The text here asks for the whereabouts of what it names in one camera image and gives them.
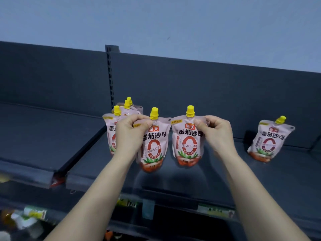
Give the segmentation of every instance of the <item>red zero symbol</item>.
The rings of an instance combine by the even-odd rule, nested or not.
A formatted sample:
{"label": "red zero symbol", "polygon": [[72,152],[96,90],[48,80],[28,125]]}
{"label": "red zero symbol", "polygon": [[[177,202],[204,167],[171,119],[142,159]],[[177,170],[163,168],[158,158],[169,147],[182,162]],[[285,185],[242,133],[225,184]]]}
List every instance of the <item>red zero symbol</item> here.
{"label": "red zero symbol", "polygon": [[[271,149],[269,149],[269,150],[267,150],[266,148],[265,148],[265,146],[266,146],[266,143],[268,142],[268,141],[272,141],[272,148]],[[272,150],[274,150],[275,149],[275,140],[274,139],[272,139],[272,138],[267,138],[266,140],[264,140],[263,141],[263,143],[262,143],[262,150],[264,150],[265,152],[271,152]]]}
{"label": "red zero symbol", "polygon": [[189,139],[191,139],[191,140],[193,141],[193,144],[196,145],[196,147],[193,148],[193,150],[192,150],[191,152],[188,152],[185,147],[182,147],[182,149],[183,149],[183,151],[184,151],[185,154],[187,154],[187,155],[192,155],[192,154],[195,153],[195,151],[196,151],[196,149],[197,149],[197,141],[196,141],[196,139],[195,139],[194,137],[192,137],[192,136],[187,136],[187,137],[183,140],[182,145],[186,144],[186,142],[187,142]]}
{"label": "red zero symbol", "polygon": [[159,155],[161,154],[161,151],[162,151],[162,146],[161,146],[161,143],[157,140],[157,139],[153,139],[151,140],[149,143],[148,143],[148,146],[147,146],[147,151],[151,150],[151,144],[152,143],[156,143],[157,144],[157,147],[158,148],[158,152],[156,155],[153,155],[151,152],[148,153],[149,157],[152,158],[152,159],[156,159],[157,157],[159,157]]}
{"label": "red zero symbol", "polygon": [[116,149],[116,134],[113,135],[113,137],[111,138],[111,144],[114,146],[114,148]]}

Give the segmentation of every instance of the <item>yellow cap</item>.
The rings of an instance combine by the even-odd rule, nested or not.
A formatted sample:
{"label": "yellow cap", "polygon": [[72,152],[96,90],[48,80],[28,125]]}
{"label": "yellow cap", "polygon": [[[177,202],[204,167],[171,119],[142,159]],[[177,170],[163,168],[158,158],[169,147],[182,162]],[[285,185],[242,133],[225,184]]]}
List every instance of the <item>yellow cap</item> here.
{"label": "yellow cap", "polygon": [[283,124],[285,122],[285,120],[286,120],[286,117],[280,116],[277,120],[275,120],[275,122],[277,124]]}
{"label": "yellow cap", "polygon": [[129,100],[125,100],[124,108],[125,109],[129,109],[130,108]]}
{"label": "yellow cap", "polygon": [[120,116],[121,115],[121,111],[119,106],[114,106],[114,115],[115,116]]}
{"label": "yellow cap", "polygon": [[156,120],[156,119],[158,119],[158,108],[157,108],[157,107],[153,107],[153,108],[151,109],[150,119],[151,119],[151,120]]}
{"label": "yellow cap", "polygon": [[187,107],[186,116],[187,117],[194,117],[195,116],[194,106]]}
{"label": "yellow cap", "polygon": [[133,101],[132,101],[132,98],[131,98],[131,97],[127,97],[127,100],[129,101],[129,104],[130,104],[130,105],[133,104]]}

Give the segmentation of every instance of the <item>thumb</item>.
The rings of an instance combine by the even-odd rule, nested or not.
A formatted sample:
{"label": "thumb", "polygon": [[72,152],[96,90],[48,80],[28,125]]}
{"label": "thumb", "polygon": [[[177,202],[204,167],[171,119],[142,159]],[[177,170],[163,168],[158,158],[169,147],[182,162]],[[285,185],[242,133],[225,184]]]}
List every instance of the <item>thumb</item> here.
{"label": "thumb", "polygon": [[136,130],[140,131],[142,134],[146,132],[147,129],[149,129],[153,125],[153,121],[150,119],[147,119],[141,125],[139,125]]}
{"label": "thumb", "polygon": [[209,127],[205,123],[203,123],[201,120],[195,119],[194,124],[198,130],[202,131],[205,134],[207,133]]}

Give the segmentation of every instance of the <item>hand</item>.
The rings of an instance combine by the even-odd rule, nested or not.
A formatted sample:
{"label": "hand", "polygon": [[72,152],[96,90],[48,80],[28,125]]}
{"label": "hand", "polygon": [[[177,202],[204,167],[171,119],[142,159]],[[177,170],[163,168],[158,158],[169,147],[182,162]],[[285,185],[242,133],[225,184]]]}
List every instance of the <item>hand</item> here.
{"label": "hand", "polygon": [[149,119],[145,115],[129,115],[117,123],[116,126],[116,153],[128,160],[133,160],[142,145],[145,131],[153,125],[152,120],[146,120],[140,126],[133,128],[133,123],[139,119]]}
{"label": "hand", "polygon": [[207,126],[200,120],[194,120],[198,130],[205,134],[207,142],[220,158],[227,154],[237,154],[231,124],[229,121],[216,116],[204,116],[210,125]]}

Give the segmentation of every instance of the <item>right hand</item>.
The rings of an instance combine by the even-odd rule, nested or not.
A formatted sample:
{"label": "right hand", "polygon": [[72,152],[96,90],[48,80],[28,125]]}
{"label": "right hand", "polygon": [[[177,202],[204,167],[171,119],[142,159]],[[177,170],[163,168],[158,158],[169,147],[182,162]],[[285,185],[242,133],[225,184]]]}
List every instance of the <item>right hand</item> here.
{"label": "right hand", "polygon": [[230,122],[216,116],[204,117],[210,122],[209,126],[197,119],[194,120],[194,124],[205,134],[207,142],[215,153],[221,158],[230,154],[237,155]]}

